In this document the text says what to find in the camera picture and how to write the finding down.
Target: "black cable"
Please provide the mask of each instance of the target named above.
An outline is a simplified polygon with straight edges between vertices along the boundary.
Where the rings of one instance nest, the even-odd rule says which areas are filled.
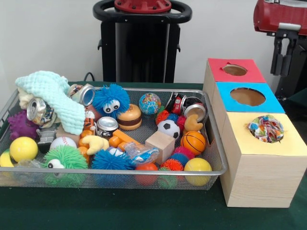
[[[85,75],[85,77],[84,77],[84,80],[83,80],[83,81],[86,81],[86,79],[87,79],[88,75],[91,75],[92,80],[93,80],[93,81],[95,81],[94,75],[93,75],[91,72],[88,72],[88,73]]]

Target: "hamburger toy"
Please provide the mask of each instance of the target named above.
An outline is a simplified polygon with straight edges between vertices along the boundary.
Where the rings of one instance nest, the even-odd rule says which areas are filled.
[[[123,130],[135,130],[141,126],[142,113],[135,104],[130,104],[129,109],[117,118],[118,125]]]

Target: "purple spiky ball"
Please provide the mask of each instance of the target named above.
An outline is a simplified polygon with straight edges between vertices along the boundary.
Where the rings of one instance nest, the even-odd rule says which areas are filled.
[[[26,110],[22,110],[14,116],[8,117],[8,122],[10,123],[11,131],[10,140],[15,140],[19,137],[37,138],[36,130],[39,126],[27,119]]]

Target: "steering handle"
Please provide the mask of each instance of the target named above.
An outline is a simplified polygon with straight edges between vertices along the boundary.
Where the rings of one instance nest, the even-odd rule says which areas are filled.
[[[106,9],[114,7],[114,0],[103,0],[96,3],[93,7],[93,15],[96,19],[103,22],[113,23],[129,23],[129,22],[152,22],[152,23],[168,23],[179,24],[186,23],[192,18],[192,9],[190,6],[179,2],[171,1],[172,9],[180,13],[153,13],[153,14],[139,14],[122,12],[115,9],[115,11],[106,11]]]

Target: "mint green knitted cloth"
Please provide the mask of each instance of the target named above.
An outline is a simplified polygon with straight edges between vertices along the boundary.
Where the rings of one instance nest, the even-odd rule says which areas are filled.
[[[49,71],[38,71],[25,77],[17,78],[15,84],[27,93],[42,98],[61,120],[64,130],[79,135],[82,133],[85,109],[67,96],[69,84],[65,77]]]

